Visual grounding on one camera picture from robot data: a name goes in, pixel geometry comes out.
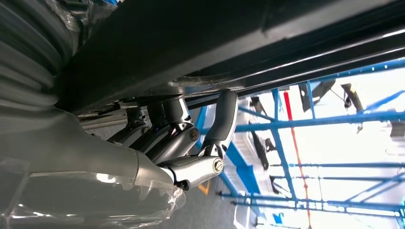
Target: floor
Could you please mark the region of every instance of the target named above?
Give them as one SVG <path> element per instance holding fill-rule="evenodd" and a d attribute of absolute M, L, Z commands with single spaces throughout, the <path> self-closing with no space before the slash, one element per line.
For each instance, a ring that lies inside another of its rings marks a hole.
<path fill-rule="evenodd" d="M 185 205 L 175 211 L 171 219 L 148 229 L 234 229 L 235 206 L 229 200 L 221 199 L 215 192 L 226 190 L 218 178 L 210 181 L 206 195 L 198 187 L 186 192 Z"/>

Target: blue scaffolding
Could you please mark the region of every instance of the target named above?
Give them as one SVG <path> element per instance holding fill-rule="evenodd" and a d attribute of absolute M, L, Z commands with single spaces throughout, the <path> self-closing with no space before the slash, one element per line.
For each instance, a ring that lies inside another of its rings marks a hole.
<path fill-rule="evenodd" d="M 387 98 L 384 98 L 376 103 L 368 106 L 363 111 L 358 112 L 354 115 L 343 115 L 335 117 L 326 117 L 326 118 L 316 118 L 314 102 L 312 99 L 311 83 L 318 82 L 321 80 L 330 80 L 340 77 L 354 76 L 364 73 L 380 72 L 386 70 L 392 70 L 396 68 L 405 67 L 405 59 L 397 59 L 393 61 L 383 62 L 372 66 L 366 66 L 363 68 L 353 69 L 347 72 L 328 75 L 313 81 L 307 81 L 307 87 L 309 92 L 309 101 L 310 101 L 310 110 L 312 112 L 312 118 L 306 120 L 294 120 L 294 121 L 281 121 L 278 118 L 280 104 L 279 104 L 279 91 L 278 89 L 273 89 L 271 92 L 274 96 L 275 101 L 275 113 L 274 117 L 269 117 L 258 112 L 252 111 L 245 107 L 239 107 L 240 111 L 247 112 L 251 115 L 255 115 L 266 120 L 269 120 L 270 123 L 264 124 L 251 124 L 251 125 L 238 125 L 236 127 L 236 132 L 248 132 L 248 131 L 260 131 L 260 130 L 271 130 L 273 138 L 275 140 L 276 149 L 280 158 L 281 163 L 279 165 L 270 165 L 270 167 L 282 167 L 284 170 L 285 176 L 275 176 L 275 178 L 286 179 L 288 183 L 288 189 L 284 189 L 291 194 L 291 197 L 275 197 L 275 196 L 263 196 L 260 194 L 260 191 L 257 187 L 257 183 L 252 171 L 251 166 L 247 165 L 238 149 L 234 144 L 231 144 L 227 151 L 227 156 L 236 166 L 236 171 L 238 176 L 241 178 L 243 184 L 246 186 L 248 194 L 238 193 L 238 190 L 232 185 L 232 182 L 228 179 L 225 173 L 221 174 L 221 179 L 224 181 L 226 186 L 229 188 L 230 193 L 222 194 L 224 198 L 233 198 L 235 204 L 241 206 L 250 206 L 253 210 L 257 207 L 261 208 L 277 208 L 277 209 L 302 209 L 302 210 L 311 210 L 311 211 L 323 211 L 323 212 L 334 212 L 334 213 L 346 213 L 353 215 L 367 215 L 367 216 L 379 216 L 379 217 L 388 217 L 393 219 L 398 219 L 398 222 L 402 223 L 404 228 L 403 221 L 405 219 L 405 206 L 402 204 L 383 204 L 383 203 L 369 203 L 367 200 L 380 195 L 387 190 L 390 190 L 398 186 L 401 182 L 405 181 L 404 172 L 399 173 L 393 177 L 292 177 L 290 174 L 290 169 L 293 167 L 350 167 L 350 168 L 404 168 L 405 163 L 344 163 L 344 164 L 289 164 L 286 156 L 284 154 L 283 145 L 278 130 L 281 128 L 294 128 L 301 126 L 313 126 L 313 125 L 328 125 L 328 124 L 342 124 L 342 123 L 363 123 L 369 121 L 392 121 L 392 120 L 405 120 L 405 112 L 394 112 L 394 111 L 385 111 L 385 112 L 373 112 L 370 111 L 376 110 L 380 106 L 392 101 L 393 99 L 399 97 L 405 92 L 405 90 L 399 91 Z M 200 115 L 196 120 L 196 126 L 199 128 L 202 135 L 205 135 L 208 131 L 208 128 L 204 128 L 204 119 L 205 119 L 206 107 L 203 107 L 200 110 Z M 324 201 L 324 200 L 314 200 L 314 199 L 299 199 L 294 190 L 293 179 L 324 179 L 324 180 L 355 180 L 355 181 L 374 181 L 379 182 L 378 184 L 354 195 L 353 197 L 347 199 L 346 201 Z M 359 197 L 362 194 L 369 193 L 370 191 L 375 191 L 377 188 L 381 187 L 388 182 L 395 182 L 394 184 L 381 189 L 366 198 L 363 198 L 361 201 L 353 201 L 356 197 Z M 274 203 L 265 204 L 261 200 L 268 200 Z M 366 210 L 380 210 L 385 211 L 386 214 L 379 213 L 365 213 L 361 211 L 351 210 L 353 208 L 360 208 Z"/>

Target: screw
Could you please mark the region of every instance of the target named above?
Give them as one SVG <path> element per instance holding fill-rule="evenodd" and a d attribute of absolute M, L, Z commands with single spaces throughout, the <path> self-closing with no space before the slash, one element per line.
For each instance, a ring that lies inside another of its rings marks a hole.
<path fill-rule="evenodd" d="M 214 160 L 213 168 L 215 173 L 220 173 L 224 167 L 222 159 L 217 158 Z"/>
<path fill-rule="evenodd" d="M 198 129 L 194 128 L 190 131 L 190 138 L 192 141 L 197 141 L 198 138 L 200 137 L 200 132 L 198 131 Z"/>

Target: red pole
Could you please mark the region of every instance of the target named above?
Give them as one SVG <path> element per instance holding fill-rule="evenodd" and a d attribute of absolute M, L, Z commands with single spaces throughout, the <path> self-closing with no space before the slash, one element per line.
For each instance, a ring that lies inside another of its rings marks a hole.
<path fill-rule="evenodd" d="M 291 112 L 291 104 L 290 104 L 290 99 L 288 96 L 288 92 L 284 92 L 284 100 L 286 101 L 286 107 L 287 107 L 287 115 L 288 115 L 288 120 L 292 121 L 292 112 Z M 294 141 L 294 147 L 295 147 L 295 152 L 297 155 L 297 162 L 298 165 L 301 165 L 301 158 L 299 157 L 299 152 L 298 152 L 298 146 L 297 146 L 297 140 L 295 138 L 295 131 L 294 128 L 291 128 L 291 134 L 292 134 L 292 140 Z M 302 171 L 302 166 L 299 166 L 299 171 L 301 172 L 301 177 L 303 177 L 304 181 L 304 188 L 305 188 L 305 198 L 308 199 L 308 185 L 305 180 L 304 172 Z M 308 228 L 311 229 L 311 211 L 309 210 L 309 204 L 307 203 L 307 214 L 308 214 L 308 222 L 309 226 Z"/>

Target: black metal frame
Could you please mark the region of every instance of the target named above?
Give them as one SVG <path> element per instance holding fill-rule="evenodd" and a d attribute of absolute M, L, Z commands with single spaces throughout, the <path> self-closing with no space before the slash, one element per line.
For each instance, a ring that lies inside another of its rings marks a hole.
<path fill-rule="evenodd" d="M 403 57 L 405 34 L 387 34 L 402 29 L 405 1 L 386 3 L 128 0 L 57 77 L 57 107 L 179 96 L 192 109 L 225 88 L 243 96 Z"/>

